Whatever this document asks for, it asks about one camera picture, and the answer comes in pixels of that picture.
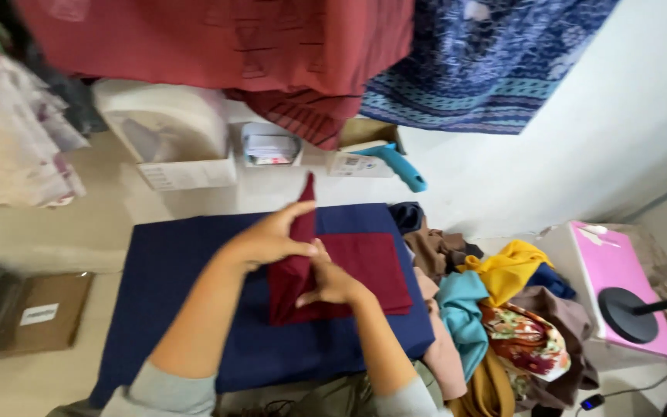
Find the folded maroon cloth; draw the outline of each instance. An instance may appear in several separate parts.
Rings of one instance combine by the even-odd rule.
[[[308,174],[300,201],[313,200],[313,174]],[[298,217],[290,228],[290,237],[310,242],[316,229],[315,212]],[[320,234],[331,261],[352,277],[365,284],[380,302],[387,315],[406,315],[413,301],[405,286],[395,242],[389,233]],[[310,260],[290,256],[268,267],[270,315],[273,326],[351,316],[345,304],[312,303],[300,309],[295,300],[305,292],[316,289],[316,280],[310,270]]]
[[[411,50],[413,0],[16,0],[68,73],[227,88],[336,149],[367,80]]]

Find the stack of papers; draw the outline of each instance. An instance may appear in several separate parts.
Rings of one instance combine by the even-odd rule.
[[[246,138],[246,155],[256,165],[289,164],[300,152],[300,143],[289,136],[249,135]]]

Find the mustard fabric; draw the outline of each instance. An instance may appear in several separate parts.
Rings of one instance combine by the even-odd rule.
[[[512,417],[516,409],[508,375],[493,349],[468,381],[468,393],[446,402],[454,417]]]
[[[465,258],[465,265],[459,265],[457,269],[460,272],[476,271],[490,294],[482,302],[490,307],[500,307],[526,286],[542,262],[554,269],[545,252],[525,241],[511,241],[485,262],[470,255]]]

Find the brown cardboard box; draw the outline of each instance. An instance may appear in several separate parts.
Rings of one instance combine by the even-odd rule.
[[[0,326],[0,356],[73,346],[93,276],[77,272],[26,279]]]

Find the floral print fabric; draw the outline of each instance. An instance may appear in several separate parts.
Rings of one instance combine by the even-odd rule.
[[[515,390],[524,391],[520,388],[530,375],[554,381],[568,372],[571,361],[565,339],[547,320],[511,303],[501,307],[480,304],[479,308],[488,343],[507,362],[509,374],[516,374],[512,378]]]

